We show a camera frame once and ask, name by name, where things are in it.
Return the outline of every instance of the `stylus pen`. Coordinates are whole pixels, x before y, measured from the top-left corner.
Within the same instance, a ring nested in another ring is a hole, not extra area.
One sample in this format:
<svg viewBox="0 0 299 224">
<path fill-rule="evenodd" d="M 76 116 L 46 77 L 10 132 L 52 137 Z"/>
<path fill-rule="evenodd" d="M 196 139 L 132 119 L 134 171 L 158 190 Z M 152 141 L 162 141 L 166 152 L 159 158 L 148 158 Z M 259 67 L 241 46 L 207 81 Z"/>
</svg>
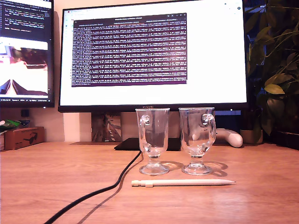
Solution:
<svg viewBox="0 0 299 224">
<path fill-rule="evenodd" d="M 131 182 L 132 187 L 154 186 L 205 186 L 205 185 L 230 185 L 235 181 L 223 179 L 189 179 L 189 180 L 134 180 Z"/>
</svg>

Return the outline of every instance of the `black cable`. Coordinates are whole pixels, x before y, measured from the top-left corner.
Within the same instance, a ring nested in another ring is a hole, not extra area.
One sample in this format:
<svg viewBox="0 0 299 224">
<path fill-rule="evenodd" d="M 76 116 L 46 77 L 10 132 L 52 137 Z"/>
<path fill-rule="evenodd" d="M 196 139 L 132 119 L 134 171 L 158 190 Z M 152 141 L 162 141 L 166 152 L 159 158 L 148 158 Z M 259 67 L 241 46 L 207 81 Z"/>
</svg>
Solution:
<svg viewBox="0 0 299 224">
<path fill-rule="evenodd" d="M 127 171 L 127 169 L 132 165 L 132 163 L 140 156 L 141 151 L 139 151 L 138 155 L 124 168 L 124 170 L 122 171 L 120 177 L 118 178 L 117 182 L 114 185 L 111 185 L 109 187 L 106 188 L 102 188 L 100 190 L 96 190 L 88 195 L 85 195 L 79 199 L 77 199 L 76 201 L 70 203 L 69 205 L 65 206 L 63 209 L 61 209 L 59 212 L 57 212 L 55 215 L 53 215 L 47 222 L 45 222 L 45 224 L 51 224 L 53 222 L 55 222 L 56 219 L 58 219 L 59 217 L 61 217 L 64 213 L 66 213 L 68 210 L 70 210 L 72 207 L 76 206 L 77 204 L 79 204 L 80 202 L 95 196 L 97 194 L 103 193 L 105 191 L 111 190 L 113 188 L 115 188 L 122 179 L 122 176 L 124 175 L 124 173 Z"/>
</svg>

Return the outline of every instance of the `computer monitor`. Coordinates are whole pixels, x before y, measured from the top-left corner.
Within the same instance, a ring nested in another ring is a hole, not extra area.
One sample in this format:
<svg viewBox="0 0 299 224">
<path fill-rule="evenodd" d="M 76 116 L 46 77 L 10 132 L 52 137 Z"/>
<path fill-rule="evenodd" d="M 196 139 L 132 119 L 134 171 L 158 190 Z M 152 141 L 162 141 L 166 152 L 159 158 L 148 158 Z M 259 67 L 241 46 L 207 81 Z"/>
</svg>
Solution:
<svg viewBox="0 0 299 224">
<path fill-rule="evenodd" d="M 54 107 L 53 0 L 0 0 L 0 106 Z"/>
<path fill-rule="evenodd" d="M 60 112 L 247 105 L 242 0 L 63 10 Z"/>
</svg>

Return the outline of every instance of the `clear glass cup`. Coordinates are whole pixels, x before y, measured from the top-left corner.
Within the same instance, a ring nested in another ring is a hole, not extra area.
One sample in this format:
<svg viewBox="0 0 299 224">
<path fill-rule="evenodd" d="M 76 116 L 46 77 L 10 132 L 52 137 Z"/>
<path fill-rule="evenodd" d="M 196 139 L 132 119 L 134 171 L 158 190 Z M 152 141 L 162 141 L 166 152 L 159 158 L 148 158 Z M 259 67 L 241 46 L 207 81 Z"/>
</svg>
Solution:
<svg viewBox="0 0 299 224">
<path fill-rule="evenodd" d="M 190 164 L 182 171 L 190 175 L 207 175 L 212 172 L 202 157 L 216 139 L 214 108 L 179 108 L 181 149 L 190 154 Z"/>
<path fill-rule="evenodd" d="M 148 164 L 139 171 L 147 175 L 166 174 L 167 166 L 161 164 L 160 154 L 168 147 L 169 108 L 136 109 L 139 130 L 139 147 L 149 157 Z"/>
</svg>

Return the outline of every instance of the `glass handle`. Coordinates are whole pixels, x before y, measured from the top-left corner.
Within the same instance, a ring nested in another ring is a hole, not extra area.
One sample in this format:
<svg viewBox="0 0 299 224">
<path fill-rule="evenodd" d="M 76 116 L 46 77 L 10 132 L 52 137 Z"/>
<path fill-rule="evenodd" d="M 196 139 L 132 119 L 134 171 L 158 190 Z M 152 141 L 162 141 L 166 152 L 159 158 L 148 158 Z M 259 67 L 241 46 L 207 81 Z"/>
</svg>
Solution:
<svg viewBox="0 0 299 224">
<path fill-rule="evenodd" d="M 141 136 L 140 144 L 141 144 L 141 147 L 143 147 L 144 150 L 149 153 L 151 150 L 151 144 L 149 144 L 145 138 L 145 126 L 146 125 L 150 125 L 150 117 L 148 115 L 142 115 L 140 118 L 140 127 L 142 129 L 142 136 Z"/>
<path fill-rule="evenodd" d="M 216 140 L 216 123 L 213 115 L 206 113 L 202 115 L 202 119 L 205 122 L 204 125 L 209 127 L 209 141 L 206 143 L 206 147 L 211 147 Z"/>
</svg>

